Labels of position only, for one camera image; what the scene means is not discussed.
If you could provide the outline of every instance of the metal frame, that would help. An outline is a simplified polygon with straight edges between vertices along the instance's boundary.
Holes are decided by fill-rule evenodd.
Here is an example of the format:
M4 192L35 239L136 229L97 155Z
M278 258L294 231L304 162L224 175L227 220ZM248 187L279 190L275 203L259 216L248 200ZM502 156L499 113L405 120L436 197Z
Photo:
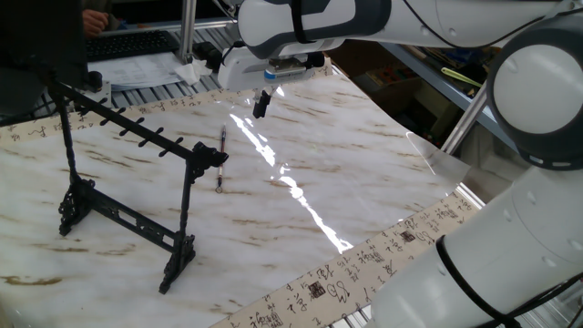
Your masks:
M466 125L464 128L470 129L477 121L482 126L484 126L484 128L487 128L492 134L507 144L510 148L517 151L517 147L514 142L498 126L496 118L492 114L490 107L482 103L474 105L477 96L474 98L474 100L472 100L470 97L461 92L456 86L446 80L440 73L428 67L422 60L412 55L402 46L389 43L380 43L380 45L391 52L394 56L399 58L399 60L410 67L417 75L419 75L437 91L441 92L442 95L458 105L461 109L465 110L466 114L468 111L470 111L471 113L467 115L473 119L472 124L469 126ZM467 135L467 131L464 131L463 129L458 130L458 132L462 133L464 137Z
M182 0L182 28L180 33L180 49L178 57L183 64L192 62L192 40L194 37L194 21L196 19L197 0Z
M186 234L189 218L190 186L194 184L196 178L204 175L206 169L219 167L227 160L229 155L218 152L216 149L210 149L201 142L193 150L185 149L179 145L184 138L179 138L174 142L164 138L160 136L164 128L159 128L156 132L144 128L140 125L144 118L140 118L136 122L124 118L121 116L125 111L124 108L121 108L118 112L106 108L101 104L105 101L97 103L76 92L71 87L58 82L54 71L50 67L43 67L34 59L31 60L31 63L31 67L36 70L41 81L47 86L50 97L55 101L56 109L61 118L61 129L63 131L63 140L65 141L70 185L63 202L59 206L59 213L63 215L59 226L60 234L63 236L68 235L73 226L82 221L90 211L95 210L164 250L170 251L172 255L164 269L164 280L159 286L159 292L166 293L172 282L179 277L196 255L193 247L194 235L187 236ZM71 114L67 113L66 110L66 104L70 101L75 101L80 106L80 115L86 115L89 111L92 111L103 117L104 120L101 122L101 126L105 126L108 122L113 122L124 128L119 133L119 136L123 137L128 132L140 136L143 141L138 144L139 147L144 147L150 142L164 149L159 153L160 157L172 153L185 160L186 170L180 209L180 228L178 231L170 231L135 210L95 190L95 181L82 179L78 175L71 127L68 120ZM120 212L134 219L135 223L121 218ZM166 243L164 241L165 238L171 239L173 241L172 244Z

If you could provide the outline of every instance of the table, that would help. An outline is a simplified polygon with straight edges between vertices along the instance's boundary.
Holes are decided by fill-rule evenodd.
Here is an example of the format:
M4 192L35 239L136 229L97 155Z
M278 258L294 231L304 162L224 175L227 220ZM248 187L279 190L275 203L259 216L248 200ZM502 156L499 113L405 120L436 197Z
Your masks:
M220 145L192 187L197 257L158 293L169 253L92 212L66 238L58 204L65 147L47 137L0 149L0 302L42 327L207 327L450 193L466 164L386 116L348 78L277 90L266 118L237 98L150 114L164 136ZM175 231L184 163L138 147L115 125L73 133L77 168L96 188Z

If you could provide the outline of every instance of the marble pattern paper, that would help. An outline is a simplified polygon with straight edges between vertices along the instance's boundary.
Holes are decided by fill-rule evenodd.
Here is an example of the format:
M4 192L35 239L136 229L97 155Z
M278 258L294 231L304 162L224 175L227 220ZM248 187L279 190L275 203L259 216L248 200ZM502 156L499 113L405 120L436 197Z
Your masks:
M158 293L169 253L91 212L65 238L59 136L0 148L0 302L33 327L208 327L451 193L468 167L386 116L346 77L278 89L267 117L239 97L149 114L185 147L220 146L192 187L197 257ZM184 163L109 124L73 133L96 188L176 231Z

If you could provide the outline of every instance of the keyboard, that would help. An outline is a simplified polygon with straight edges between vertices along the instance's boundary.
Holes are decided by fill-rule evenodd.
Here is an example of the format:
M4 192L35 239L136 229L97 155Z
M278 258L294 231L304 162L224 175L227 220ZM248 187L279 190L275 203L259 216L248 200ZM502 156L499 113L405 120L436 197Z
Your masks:
M326 328L363 328L371 320L371 305L345 316L340 321L327 326Z
M175 51L179 42L168 31L136 32L86 40L87 62Z

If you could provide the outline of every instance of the black cable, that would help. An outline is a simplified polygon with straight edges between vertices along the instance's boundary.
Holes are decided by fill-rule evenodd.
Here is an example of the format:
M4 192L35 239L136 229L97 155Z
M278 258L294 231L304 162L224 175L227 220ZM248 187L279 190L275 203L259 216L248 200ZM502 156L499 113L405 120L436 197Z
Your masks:
M569 287L571 287L575 283L579 282L581 279L583 279L583 272L576 275L575 277L565 281L564 283L557 285L556 287L553 287L547 291L540 293L539 295L532 298L530 301L522 304L521 306L516 308L514 311L509 313L508 316L516 318L524 313L535 310L537 307L539 307L539 306L547 303L548 301L554 299L555 297L559 296L561 293L566 291ZM491 321L488 323L483 323L483 324L477 326L476 328L496 328L498 325L499 325L499 323L497 323L495 321Z
M496 43L498 43L498 42L500 42L500 41L502 41L502 40L506 39L506 38L507 38L507 37L509 37L509 36L512 36L514 33L516 33L516 32L518 32L518 31L522 30L523 28L529 27L529 26L533 25L534 23L537 23L537 22L539 22L539 21L543 20L543 18L545 18L544 16L541 16L541 17L539 17L539 18L535 18L535 19L531 20L530 22L528 22L528 23L526 23L526 24L522 25L521 27L519 27L519 28L517 28L517 29L513 30L512 32L508 33L507 35L505 35L505 36L502 36L502 37L498 38L496 41L490 42L490 43L489 43L489 44L487 44L487 45L483 45L483 46L470 46L470 47L468 47L468 46L457 46L457 45L454 45L453 43L451 43L451 42L449 42L449 41L445 40L445 39L444 39L442 36L440 36L440 35L439 35L437 32L435 32L433 28L429 27L429 25L428 25L428 24L427 24L427 23L426 23L426 22L423 20L423 18L421 18L421 16L419 16L419 15L417 14L417 12L415 12L415 10L414 10L414 9L411 7L411 5L409 5L409 2L408 2L407 0L403 0L403 2L404 2L404 4L407 6L407 8L409 8L409 10L411 11L411 13L412 13L412 14L413 14L413 15L414 15L416 18L417 18L417 20L418 20L418 21L419 21L419 22L420 22L420 23L421 23L421 24L422 24L422 25L423 25L425 28L427 28L427 29L429 30L429 32L431 32L431 33L432 33L432 34L433 34L435 37L437 37L437 38L438 38L438 39L440 39L440 40L441 40L443 43L445 43L446 45L448 45L448 46L450 46L450 47L453 47L453 48L459 48L459 49L464 49L464 50L477 50L477 49L481 49L481 48L484 48L484 47L488 47L488 46L495 45ZM571 10L571 11L567 11L567 12L559 13L559 14L557 14L557 15L559 15L559 16L565 16L565 15L573 15L573 14L576 14L576 13L579 13L579 12L582 12L582 11L583 11L583 8L579 8L579 9L575 9L575 10Z
M572 328L573 327L573 325L575 324L575 322L577 321L577 319L579 318L579 316L581 316L581 313L582 312L583 312L583 305L579 305L579 311L577 311L577 314L575 314L575 317L568 324L567 328Z

